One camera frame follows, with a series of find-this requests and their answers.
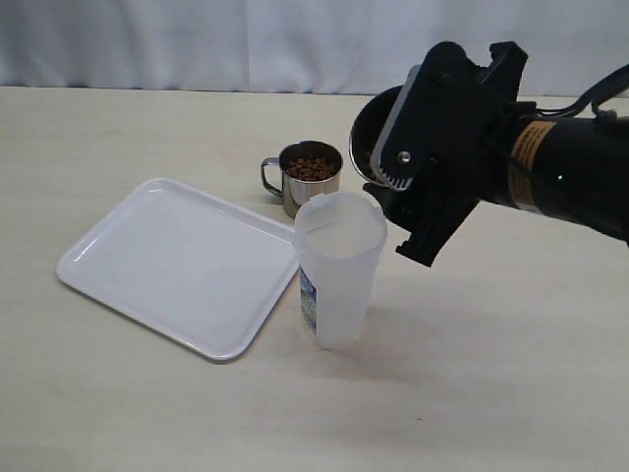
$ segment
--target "beige table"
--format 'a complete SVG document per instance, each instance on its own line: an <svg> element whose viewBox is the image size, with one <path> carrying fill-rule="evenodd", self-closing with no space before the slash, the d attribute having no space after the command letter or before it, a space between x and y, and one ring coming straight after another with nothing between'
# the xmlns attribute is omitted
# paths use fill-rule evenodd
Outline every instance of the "beige table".
<svg viewBox="0 0 629 472"><path fill-rule="evenodd" d="M627 469L629 251L587 228L482 205L428 269L391 227L342 355L313 346L294 285L216 366L55 278L156 176L290 222L259 161L302 139L346 153L366 101L0 88L1 471Z"/></svg>

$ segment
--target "white curtain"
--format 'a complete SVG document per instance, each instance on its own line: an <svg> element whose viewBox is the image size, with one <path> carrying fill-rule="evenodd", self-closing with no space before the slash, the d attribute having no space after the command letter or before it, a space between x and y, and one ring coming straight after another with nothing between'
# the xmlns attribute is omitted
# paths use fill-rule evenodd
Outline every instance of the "white curtain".
<svg viewBox="0 0 629 472"><path fill-rule="evenodd" d="M0 85L376 93L442 40L530 54L522 94L629 62L626 0L0 0Z"/></svg>

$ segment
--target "white plastic tray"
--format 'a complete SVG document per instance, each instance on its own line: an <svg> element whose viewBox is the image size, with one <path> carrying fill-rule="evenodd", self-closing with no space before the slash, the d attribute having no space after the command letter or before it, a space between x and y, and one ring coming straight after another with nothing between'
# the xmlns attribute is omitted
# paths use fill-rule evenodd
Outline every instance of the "white plastic tray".
<svg viewBox="0 0 629 472"><path fill-rule="evenodd" d="M144 183L57 265L67 285L213 360L242 354L298 268L292 228Z"/></svg>

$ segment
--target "metal mug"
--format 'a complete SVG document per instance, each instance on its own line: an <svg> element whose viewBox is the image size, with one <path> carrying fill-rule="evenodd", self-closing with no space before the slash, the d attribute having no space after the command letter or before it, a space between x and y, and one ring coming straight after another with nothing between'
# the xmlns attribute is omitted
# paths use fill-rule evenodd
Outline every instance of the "metal mug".
<svg viewBox="0 0 629 472"><path fill-rule="evenodd" d="M328 164L334 167L334 175L324 180L306 181L292 177L286 172L289 163L295 160L300 158L314 159L317 157L324 158ZM282 175L281 190L273 187L266 179L265 169L269 165L276 165L280 168ZM336 147L320 141L302 141L285 147L278 157L269 157L263 160L259 172L264 188L274 196L282 199L282 206L286 214L291 218L295 218L299 208L311 197L338 191L342 167L343 157Z"/></svg>

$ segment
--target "clear plastic container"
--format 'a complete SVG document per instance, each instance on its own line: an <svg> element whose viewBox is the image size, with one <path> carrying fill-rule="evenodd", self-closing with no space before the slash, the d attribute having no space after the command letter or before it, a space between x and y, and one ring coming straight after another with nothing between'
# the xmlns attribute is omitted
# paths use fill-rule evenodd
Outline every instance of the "clear plastic container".
<svg viewBox="0 0 629 472"><path fill-rule="evenodd" d="M293 246L302 316L319 346L338 348L360 337L386 235L381 208L358 194L319 195L300 208Z"/></svg>

